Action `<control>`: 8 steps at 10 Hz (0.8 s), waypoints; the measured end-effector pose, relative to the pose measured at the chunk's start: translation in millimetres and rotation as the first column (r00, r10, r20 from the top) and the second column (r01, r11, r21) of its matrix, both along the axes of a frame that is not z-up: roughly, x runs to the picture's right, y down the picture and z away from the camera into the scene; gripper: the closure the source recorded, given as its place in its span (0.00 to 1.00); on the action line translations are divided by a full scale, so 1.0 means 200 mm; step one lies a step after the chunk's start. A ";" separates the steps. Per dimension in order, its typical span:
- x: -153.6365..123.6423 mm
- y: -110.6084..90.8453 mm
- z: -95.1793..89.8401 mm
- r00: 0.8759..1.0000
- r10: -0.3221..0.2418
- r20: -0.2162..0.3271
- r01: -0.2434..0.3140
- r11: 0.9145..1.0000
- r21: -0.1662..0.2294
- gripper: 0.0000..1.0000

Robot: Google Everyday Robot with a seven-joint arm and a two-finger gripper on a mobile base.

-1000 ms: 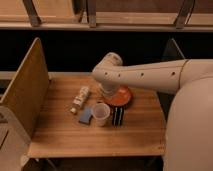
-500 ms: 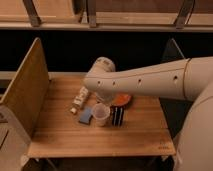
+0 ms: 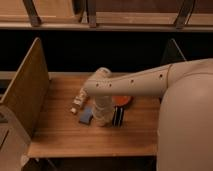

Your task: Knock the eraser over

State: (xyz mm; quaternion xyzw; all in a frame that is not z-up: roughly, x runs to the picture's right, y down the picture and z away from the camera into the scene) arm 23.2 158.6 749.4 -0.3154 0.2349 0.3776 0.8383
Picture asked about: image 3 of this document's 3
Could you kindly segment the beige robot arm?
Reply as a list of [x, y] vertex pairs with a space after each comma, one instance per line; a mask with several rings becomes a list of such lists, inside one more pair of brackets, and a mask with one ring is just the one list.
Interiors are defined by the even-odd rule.
[[95, 98], [159, 98], [157, 171], [213, 171], [213, 58], [111, 78], [98, 69], [84, 87]]

